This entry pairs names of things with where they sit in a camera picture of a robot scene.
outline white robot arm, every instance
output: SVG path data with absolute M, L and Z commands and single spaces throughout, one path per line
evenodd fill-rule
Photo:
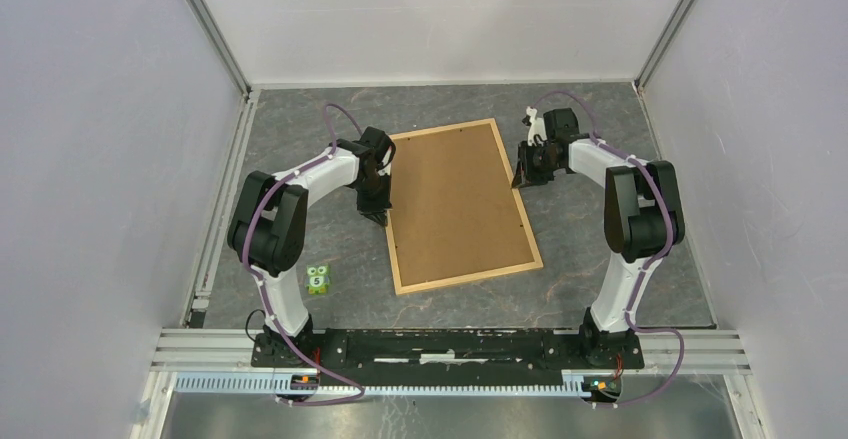
M 571 109 L 556 109 L 543 117 L 537 114 L 536 109 L 527 108 L 524 124 L 530 130 L 518 148 L 513 187 L 546 184 L 554 179 L 554 171 L 564 169 L 583 174 L 604 188 L 604 233 L 612 255 L 584 327 L 610 337 L 627 334 L 630 327 L 625 314 L 635 321 L 642 293 L 662 262 L 661 258 L 650 260 L 666 241 L 657 198 L 633 164 L 601 147 L 603 141 L 580 133 Z M 632 159 L 645 166 L 658 186 L 672 219 L 673 244 L 678 244 L 683 240 L 684 225 L 674 167 L 666 161 Z M 638 282 L 643 270 L 644 278 Z
M 264 305 L 270 309 L 265 311 L 265 323 L 277 333 L 296 336 L 309 321 L 296 267 L 303 249 L 309 207 L 335 189 L 347 186 L 356 189 L 357 209 L 363 216 L 381 226 L 387 224 L 386 210 L 391 207 L 390 163 L 394 154 L 391 139 L 383 131 L 369 127 L 359 140 L 340 140 L 332 155 L 331 150 L 327 148 L 319 155 L 331 159 L 308 170 L 307 162 L 273 175 L 250 174 L 227 234 L 230 247 L 241 251 L 247 226 L 262 196 L 277 181 L 294 175 L 269 203 L 270 209 L 277 209 L 276 216 L 273 220 L 260 219 L 250 244 L 251 266 L 262 276 L 268 301 Z M 283 331 L 277 330 L 271 311 Z

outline green toy block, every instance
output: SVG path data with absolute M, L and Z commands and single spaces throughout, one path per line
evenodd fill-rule
M 310 294 L 326 294 L 330 287 L 330 266 L 308 266 L 306 268 L 306 289 Z

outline purple cable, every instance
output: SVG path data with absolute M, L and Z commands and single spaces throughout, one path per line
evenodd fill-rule
M 536 106 L 539 105 L 539 103 L 542 102 L 543 100 L 547 99 L 548 97 L 551 97 L 551 96 L 554 96 L 554 95 L 560 95 L 560 94 L 574 99 L 580 105 L 580 107 L 586 112 L 586 115 L 589 116 L 589 120 L 592 122 L 592 130 L 589 131 L 589 139 L 591 139 L 591 141 L 593 143 L 595 143 L 595 145 L 597 145 L 599 148 L 621 158 L 622 160 L 627 161 L 630 164 L 633 164 L 636 167 L 636 169 L 639 170 L 639 172 L 642 174 L 642 177 L 644 177 L 645 181 L 648 183 L 648 187 L 651 188 L 651 192 L 653 193 L 654 198 L 657 201 L 657 206 L 659 206 L 659 208 L 660 208 L 660 212 L 662 213 L 662 217 L 663 217 L 663 222 L 665 223 L 665 245 L 663 245 L 663 248 L 660 249 L 656 254 L 654 254 L 647 261 L 645 261 L 645 264 L 639 269 L 639 275 L 636 277 L 636 285 L 633 286 L 633 292 L 630 294 L 630 299 L 627 301 L 627 309 L 625 309 L 625 311 L 624 311 L 624 320 L 625 320 L 625 322 L 627 322 L 627 326 L 630 327 L 631 329 L 633 329 L 635 332 L 640 332 L 640 333 L 643 333 L 643 334 L 657 334 L 657 333 L 664 333 L 665 332 L 665 333 L 670 333 L 670 334 L 674 334 L 675 336 L 677 336 L 677 340 L 680 343 L 680 354 L 677 356 L 677 362 L 674 364 L 674 368 L 672 368 L 671 374 L 669 374 L 669 376 L 660 385 L 660 387 L 656 388 L 652 392 L 649 392 L 648 394 L 645 394 L 644 396 L 637 397 L 635 399 L 629 399 L 627 401 L 619 402 L 619 403 L 616 403 L 616 404 L 593 403 L 595 405 L 599 405 L 601 407 L 609 408 L 609 409 L 622 407 L 622 406 L 628 406 L 628 405 L 632 405 L 632 404 L 637 404 L 639 402 L 642 402 L 642 401 L 645 401 L 645 400 L 650 399 L 652 397 L 655 397 L 658 394 L 660 394 L 661 392 L 663 392 L 664 390 L 666 390 L 668 388 L 668 386 L 671 384 L 671 381 L 673 381 L 674 378 L 677 377 L 677 373 L 680 371 L 680 366 L 683 365 L 683 354 L 684 354 L 684 351 L 685 351 L 685 346 L 684 346 L 684 341 L 683 341 L 683 334 L 681 334 L 680 331 L 678 331 L 677 329 L 671 328 L 671 327 L 662 327 L 662 328 L 656 328 L 656 329 L 645 329 L 645 328 L 639 327 L 636 324 L 634 324 L 632 318 L 630 317 L 630 312 L 633 309 L 633 306 L 636 304 L 636 299 L 639 297 L 639 290 L 642 288 L 642 283 L 645 282 L 645 273 L 651 267 L 651 264 L 653 264 L 654 262 L 658 261 L 659 259 L 665 257 L 665 255 L 668 254 L 668 251 L 671 250 L 671 245 L 674 242 L 674 229 L 671 225 L 671 215 L 668 213 L 668 206 L 666 205 L 665 200 L 662 197 L 662 194 L 660 194 L 659 187 L 657 187 L 657 184 L 654 182 L 654 179 L 648 173 L 648 170 L 645 168 L 645 166 L 643 166 L 641 162 L 637 161 L 635 157 L 627 154 L 624 151 L 616 149 L 616 148 L 610 146 L 609 144 L 607 144 L 606 142 L 603 142 L 603 141 L 600 140 L 600 138 L 598 137 L 598 129 L 597 129 L 598 128 L 598 118 L 595 115 L 595 111 L 593 111 L 592 107 L 589 106 L 589 104 L 587 104 L 586 101 L 581 99 L 580 96 L 578 96 L 577 94 L 574 94 L 571 91 L 567 91 L 567 90 L 564 90 L 564 89 L 555 90 L 555 91 L 551 91 L 551 92 L 545 94 L 544 96 L 540 97 L 535 103 L 533 103 L 533 105 L 531 107 L 533 109 L 536 109 Z
M 316 157 L 314 160 L 307 163 L 305 166 L 303 166 L 299 170 L 300 173 L 304 173 L 304 172 L 312 169 L 313 167 L 315 167 L 319 164 L 323 164 L 324 162 L 329 161 L 331 159 L 331 157 L 333 156 L 333 154 L 336 153 L 336 143 L 338 141 L 338 138 L 336 137 L 336 131 L 335 131 L 335 129 L 333 129 L 333 124 L 330 121 L 330 116 L 328 114 L 328 109 L 331 108 L 331 107 L 338 109 L 345 116 L 347 116 L 347 118 L 350 119 L 350 122 L 353 123 L 353 127 L 355 127 L 357 132 L 359 132 L 359 134 L 362 135 L 362 128 L 359 127 L 359 124 L 356 122 L 356 119 L 354 119 L 353 116 L 351 116 L 350 113 L 347 112 L 347 110 L 345 110 L 345 108 L 343 108 L 342 106 L 339 106 L 338 104 L 333 104 L 333 103 L 325 104 L 324 105 L 324 113 L 323 113 L 324 123 L 327 126 L 327 131 L 329 131 L 330 137 L 332 137 L 332 139 L 333 139 L 333 142 L 331 143 L 330 152 L 323 155 L 323 156 Z M 353 395 L 353 396 L 339 397 L 339 398 L 336 398 L 336 399 L 327 399 L 327 400 L 324 400 L 324 401 L 315 401 L 315 402 L 293 402 L 293 401 L 289 401 L 289 405 L 292 405 L 292 406 L 330 406 L 330 405 L 333 405 L 333 404 L 344 404 L 344 403 L 348 403 L 348 402 L 353 402 L 353 401 L 356 401 L 357 399 L 359 399 L 359 398 L 361 398 L 362 396 L 365 395 L 365 388 L 362 387 L 361 385 L 357 384 L 353 380 L 348 379 L 348 378 L 342 376 L 341 374 L 337 374 L 337 373 L 325 368 L 324 366 L 318 364 L 317 362 L 315 362 L 312 359 L 310 359 L 309 357 L 307 357 L 306 354 L 304 354 L 300 349 L 297 348 L 297 346 L 294 344 L 294 342 L 286 334 L 286 330 L 283 329 L 283 326 L 282 326 L 282 324 L 280 324 L 280 320 L 277 319 L 276 314 L 274 314 L 274 310 L 271 307 L 271 301 L 268 299 L 268 291 L 265 287 L 265 281 L 264 281 L 264 279 L 262 279 L 262 275 L 259 272 L 257 272 L 255 269 L 250 267 L 250 260 L 249 260 L 250 243 L 253 240 L 253 233 L 254 233 L 254 231 L 256 231 L 256 224 L 259 223 L 259 218 L 262 215 L 262 211 L 265 210 L 265 206 L 268 204 L 268 201 L 271 200 L 271 197 L 274 195 L 274 193 L 276 193 L 281 187 L 283 187 L 283 185 L 285 185 L 288 181 L 292 180 L 294 177 L 295 177 L 295 174 L 292 172 L 292 173 L 286 175 L 281 180 L 277 181 L 274 184 L 274 186 L 271 187 L 271 189 L 269 189 L 268 192 L 265 193 L 265 196 L 262 197 L 262 200 L 259 201 L 259 205 L 256 206 L 256 211 L 253 213 L 253 217 L 250 219 L 250 226 L 248 226 L 248 228 L 247 228 L 247 235 L 245 236 L 244 246 L 242 247 L 242 250 L 241 250 L 241 262 L 242 262 L 242 265 L 244 266 L 244 268 L 247 269 L 247 272 L 249 272 L 253 277 L 256 278 L 257 284 L 259 284 L 259 296 L 262 298 L 262 305 L 265 307 L 265 310 L 268 311 L 268 317 L 272 318 L 272 322 L 274 323 L 274 327 L 277 328 L 277 331 L 283 337 L 283 341 L 285 341 L 286 346 L 288 346 L 289 349 L 291 349 L 292 352 L 294 352 L 295 355 L 298 358 L 300 358 L 301 361 L 309 364 L 310 366 L 314 367 L 315 369 L 317 369 L 321 373 L 326 374 L 326 375 L 332 377 L 333 379 L 336 379 L 337 381 L 341 381 L 341 382 L 343 382 L 343 383 L 345 383 L 349 386 L 352 386 L 352 387 L 359 389 L 359 392 L 357 394 Z

